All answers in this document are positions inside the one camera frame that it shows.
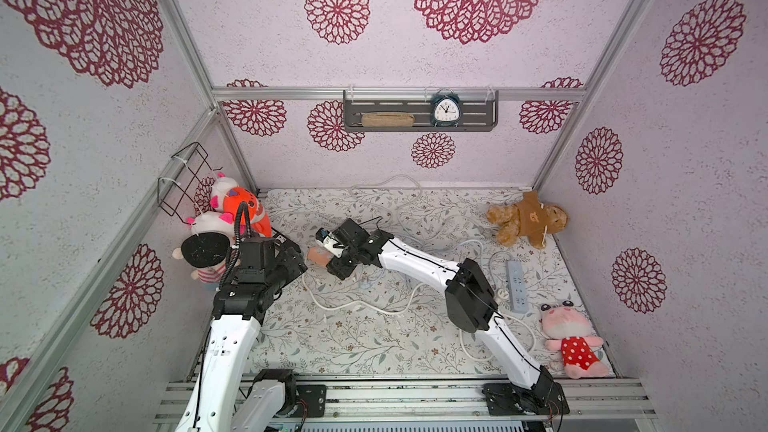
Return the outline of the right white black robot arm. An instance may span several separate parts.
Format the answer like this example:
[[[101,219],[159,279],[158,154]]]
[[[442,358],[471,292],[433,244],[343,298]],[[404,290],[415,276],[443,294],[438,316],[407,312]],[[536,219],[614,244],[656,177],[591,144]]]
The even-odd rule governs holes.
[[[542,413],[570,413],[562,385],[514,336],[476,261],[467,258],[456,262],[430,255],[387,231],[368,232],[350,218],[333,231],[318,229],[315,239],[333,255],[327,271],[341,280],[359,265],[373,265],[400,272],[441,292],[450,321],[481,340],[521,394],[524,405]]]

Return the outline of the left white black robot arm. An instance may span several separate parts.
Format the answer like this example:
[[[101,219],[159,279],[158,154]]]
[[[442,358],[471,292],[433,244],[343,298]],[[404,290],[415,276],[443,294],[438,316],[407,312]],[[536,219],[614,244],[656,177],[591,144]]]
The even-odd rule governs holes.
[[[200,372],[178,431],[231,431],[246,359],[266,312],[282,290],[307,271],[290,239],[252,237],[239,242],[214,296]]]

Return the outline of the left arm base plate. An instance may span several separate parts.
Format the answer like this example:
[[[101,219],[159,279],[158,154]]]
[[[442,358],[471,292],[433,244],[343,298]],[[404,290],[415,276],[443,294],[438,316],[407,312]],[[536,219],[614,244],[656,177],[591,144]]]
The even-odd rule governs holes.
[[[324,384],[299,384],[296,388],[295,406],[290,417],[296,419],[324,417],[327,391],[327,386]]]

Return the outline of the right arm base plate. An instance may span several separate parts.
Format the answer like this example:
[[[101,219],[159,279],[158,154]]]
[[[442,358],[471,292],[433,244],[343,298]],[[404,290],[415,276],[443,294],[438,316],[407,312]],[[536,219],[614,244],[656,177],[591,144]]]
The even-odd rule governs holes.
[[[532,390],[511,383],[486,383],[481,392],[491,416],[568,415],[570,407],[557,382],[537,384]]]

